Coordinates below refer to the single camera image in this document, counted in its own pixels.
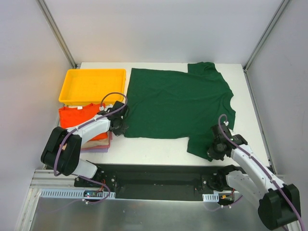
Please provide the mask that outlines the green t-shirt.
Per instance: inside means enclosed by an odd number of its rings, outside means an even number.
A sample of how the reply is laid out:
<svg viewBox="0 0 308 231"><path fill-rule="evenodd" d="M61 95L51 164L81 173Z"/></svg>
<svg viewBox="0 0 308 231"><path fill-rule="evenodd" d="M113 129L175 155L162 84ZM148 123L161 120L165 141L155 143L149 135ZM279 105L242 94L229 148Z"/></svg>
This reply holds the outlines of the green t-shirt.
<svg viewBox="0 0 308 231"><path fill-rule="evenodd" d="M187 152L207 159L211 128L225 114L235 123L233 92L214 63L188 64L187 72L133 68L127 99L127 138L188 138Z"/></svg>

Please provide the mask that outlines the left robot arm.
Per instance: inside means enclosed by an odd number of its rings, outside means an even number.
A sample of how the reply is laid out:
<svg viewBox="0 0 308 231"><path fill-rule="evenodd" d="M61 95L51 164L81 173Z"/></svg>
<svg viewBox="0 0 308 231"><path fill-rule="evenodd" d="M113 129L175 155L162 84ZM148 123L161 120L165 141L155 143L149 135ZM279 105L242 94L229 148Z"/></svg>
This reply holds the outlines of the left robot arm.
<svg viewBox="0 0 308 231"><path fill-rule="evenodd" d="M95 164L80 159L81 147L101 133L111 131L117 136L124 134L127 126L123 117L127 110L127 104L116 101L112 108L97 112L81 124L54 128L42 152L41 162L51 167L55 176L76 175L84 177L91 187L99 186L101 171Z"/></svg>

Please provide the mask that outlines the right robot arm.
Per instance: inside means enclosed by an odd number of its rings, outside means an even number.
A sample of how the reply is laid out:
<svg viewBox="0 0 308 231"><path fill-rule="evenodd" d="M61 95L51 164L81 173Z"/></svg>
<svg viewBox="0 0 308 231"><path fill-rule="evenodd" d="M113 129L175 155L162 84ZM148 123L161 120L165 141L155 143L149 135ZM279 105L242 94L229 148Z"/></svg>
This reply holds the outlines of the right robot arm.
<svg viewBox="0 0 308 231"><path fill-rule="evenodd" d="M260 220L269 230L299 221L298 188L287 185L264 166L241 135L232 135L224 124L215 125L211 130L214 140L207 155L214 160L223 160L227 156L239 166L220 168L207 181L208 187L220 192L229 188L237 190L257 209Z"/></svg>

